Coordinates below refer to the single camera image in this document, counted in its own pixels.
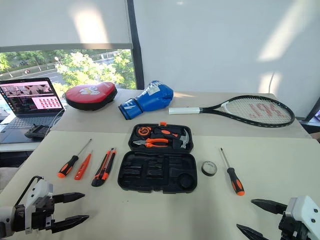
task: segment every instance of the black tool case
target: black tool case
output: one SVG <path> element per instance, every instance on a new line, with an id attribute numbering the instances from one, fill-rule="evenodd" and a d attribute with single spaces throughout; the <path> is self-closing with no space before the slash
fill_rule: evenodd
<path id="1" fill-rule="evenodd" d="M 189 141 L 182 148 L 180 135 L 187 132 Z M 147 139 L 168 139 L 168 143 L 153 143 L 164 147 L 146 147 L 134 141 Z M 191 130 L 187 126 L 158 124 L 138 124 L 133 128 L 128 142 L 131 151 L 122 160 L 118 184 L 124 190 L 164 194 L 191 193 L 197 186 L 197 166 L 190 154 L 193 148 Z"/>

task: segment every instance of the laptop screen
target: laptop screen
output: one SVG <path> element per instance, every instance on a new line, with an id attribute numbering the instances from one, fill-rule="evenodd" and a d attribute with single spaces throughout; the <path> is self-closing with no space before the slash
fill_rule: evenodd
<path id="1" fill-rule="evenodd" d="M 47 77 L 0 81 L 0 93 L 16 115 L 54 113 L 63 108 Z"/>

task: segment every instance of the laptop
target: laptop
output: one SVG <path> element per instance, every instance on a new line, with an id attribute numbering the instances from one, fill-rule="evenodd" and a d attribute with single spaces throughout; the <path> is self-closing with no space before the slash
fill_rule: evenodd
<path id="1" fill-rule="evenodd" d="M 40 142 L 39 138 L 27 138 L 25 133 L 33 124 L 49 126 L 63 110 L 48 77 L 2 80 L 0 94 L 15 114 L 1 131 L 0 144 Z"/>

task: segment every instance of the robotic arm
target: robotic arm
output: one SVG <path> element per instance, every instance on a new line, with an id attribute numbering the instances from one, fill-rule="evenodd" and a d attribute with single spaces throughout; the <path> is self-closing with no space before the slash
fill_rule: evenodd
<path id="1" fill-rule="evenodd" d="M 320 240 L 320 208 L 309 196 L 291 198 L 288 205 L 263 199 L 251 202 L 265 211 L 282 214 L 281 240 Z M 250 227 L 236 225 L 250 240 L 268 240 Z"/>
<path id="2" fill-rule="evenodd" d="M 35 179 L 37 184 L 29 191 L 26 204 L 19 204 Z M 53 195 L 53 185 L 40 176 L 34 176 L 14 207 L 0 207 L 0 239 L 12 236 L 15 232 L 32 233 L 33 229 L 51 230 L 58 233 L 83 223 L 89 215 L 67 217 L 55 222 L 55 204 L 76 201 L 85 195 L 79 192 Z"/>

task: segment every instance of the laptop keyboard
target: laptop keyboard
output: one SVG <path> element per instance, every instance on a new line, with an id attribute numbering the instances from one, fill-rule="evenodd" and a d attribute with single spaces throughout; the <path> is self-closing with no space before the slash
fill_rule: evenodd
<path id="1" fill-rule="evenodd" d="M 37 116 L 37 117 L 24 117 L 13 119 L 5 128 L 6 129 L 27 129 L 35 125 L 47 125 L 51 124 L 54 116 Z"/>

